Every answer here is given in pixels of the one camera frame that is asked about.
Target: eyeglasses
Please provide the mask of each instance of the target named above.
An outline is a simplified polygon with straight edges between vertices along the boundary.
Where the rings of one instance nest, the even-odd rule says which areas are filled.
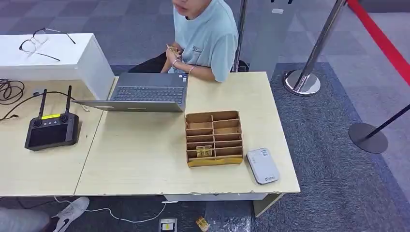
[[[74,40],[65,32],[61,32],[59,30],[53,30],[53,29],[49,29],[49,28],[42,28],[40,30],[35,31],[33,33],[33,37],[31,37],[29,40],[23,41],[18,49],[20,51],[23,51],[23,52],[27,53],[27,54],[38,54],[38,55],[50,57],[52,59],[60,61],[59,59],[57,59],[55,57],[36,52],[37,51],[36,44],[44,44],[48,40],[48,36],[45,33],[46,30],[57,32],[57,33],[64,33],[68,36],[68,38],[72,41],[72,43],[75,44]]]

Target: yellow label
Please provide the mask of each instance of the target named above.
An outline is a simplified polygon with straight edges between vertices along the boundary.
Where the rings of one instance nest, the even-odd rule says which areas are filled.
[[[41,119],[44,120],[44,119],[49,119],[49,118],[60,117],[60,115],[61,115],[61,114],[58,114],[58,115],[47,115],[47,116],[41,117]]]

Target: desk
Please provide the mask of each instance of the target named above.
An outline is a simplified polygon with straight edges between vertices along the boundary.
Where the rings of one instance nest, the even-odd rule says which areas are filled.
[[[254,202],[258,216],[284,193],[299,192],[266,73],[231,73],[223,84],[189,78],[187,114],[227,110],[239,111],[245,152],[260,147],[271,151],[278,181],[257,184],[246,161],[189,168],[184,114],[104,112],[75,194],[165,195],[168,200],[266,196]]]
[[[91,33],[36,35],[47,37],[44,44],[37,44],[38,54],[27,54],[18,48],[33,35],[0,35],[0,73],[2,78],[21,81],[83,80],[94,97],[106,100],[114,80],[114,74]]]
[[[82,81],[25,81],[24,100],[36,89],[43,92],[66,93],[73,86],[72,97],[93,99],[93,95]],[[65,111],[66,97],[49,94],[45,101],[44,115]],[[19,106],[12,118],[0,122],[0,196],[59,196],[73,195],[86,157],[97,129],[101,111],[90,108],[85,112],[72,103],[70,112],[80,117],[80,137],[73,146],[58,147],[33,152],[24,148],[29,122],[38,116],[41,97],[31,99]],[[13,105],[0,105],[3,117]]]

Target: cardboard organizer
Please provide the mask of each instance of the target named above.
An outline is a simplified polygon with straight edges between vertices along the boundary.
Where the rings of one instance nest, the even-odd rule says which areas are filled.
[[[189,167],[240,164],[243,161],[241,122],[237,111],[187,114]]]

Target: stanchion post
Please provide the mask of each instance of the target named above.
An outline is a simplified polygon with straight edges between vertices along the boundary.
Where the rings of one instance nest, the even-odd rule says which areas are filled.
[[[364,151],[374,154],[383,153],[387,150],[389,142],[381,130],[409,110],[410,104],[377,128],[367,123],[355,123],[351,125],[349,128],[351,141]]]
[[[241,0],[241,12],[240,12],[239,24],[238,24],[238,33],[239,33],[238,49],[236,50],[234,65],[232,67],[232,71],[235,73],[238,72],[238,68],[239,68],[239,57],[241,55],[241,49],[242,49],[243,31],[244,31],[244,25],[245,25],[247,3],[248,3],[248,0]]]
[[[312,96],[317,93],[320,89],[320,81],[312,74],[313,68],[322,52],[325,42],[329,37],[331,30],[337,20],[342,7],[346,4],[347,0],[337,0],[333,6],[330,15],[310,53],[309,59],[306,62],[305,67],[302,70],[295,70],[288,72],[285,77],[283,84],[288,91],[298,96]]]

